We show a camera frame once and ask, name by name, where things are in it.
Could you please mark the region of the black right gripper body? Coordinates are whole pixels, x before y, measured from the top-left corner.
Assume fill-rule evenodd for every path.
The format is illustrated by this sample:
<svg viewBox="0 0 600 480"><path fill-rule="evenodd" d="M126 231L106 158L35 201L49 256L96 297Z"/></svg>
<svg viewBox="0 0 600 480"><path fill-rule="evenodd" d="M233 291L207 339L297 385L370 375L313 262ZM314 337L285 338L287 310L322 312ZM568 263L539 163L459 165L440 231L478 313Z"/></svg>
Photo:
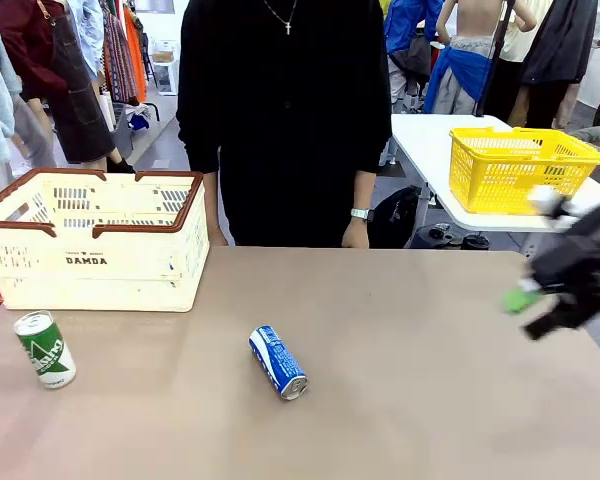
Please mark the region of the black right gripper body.
<svg viewBox="0 0 600 480"><path fill-rule="evenodd" d="M527 294L579 301L600 298L600 204L555 234L549 246L531 258Z"/></svg>

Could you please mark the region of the person's left hand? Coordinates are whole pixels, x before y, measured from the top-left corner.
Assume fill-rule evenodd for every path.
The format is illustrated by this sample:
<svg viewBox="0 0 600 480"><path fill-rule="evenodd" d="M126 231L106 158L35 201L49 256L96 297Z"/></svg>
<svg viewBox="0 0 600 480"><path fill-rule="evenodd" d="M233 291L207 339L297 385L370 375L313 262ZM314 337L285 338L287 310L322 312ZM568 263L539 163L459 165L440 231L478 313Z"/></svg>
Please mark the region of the person's left hand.
<svg viewBox="0 0 600 480"><path fill-rule="evenodd" d="M343 248L368 249L367 222L363 219L352 217L343 234L341 246Z"/></svg>

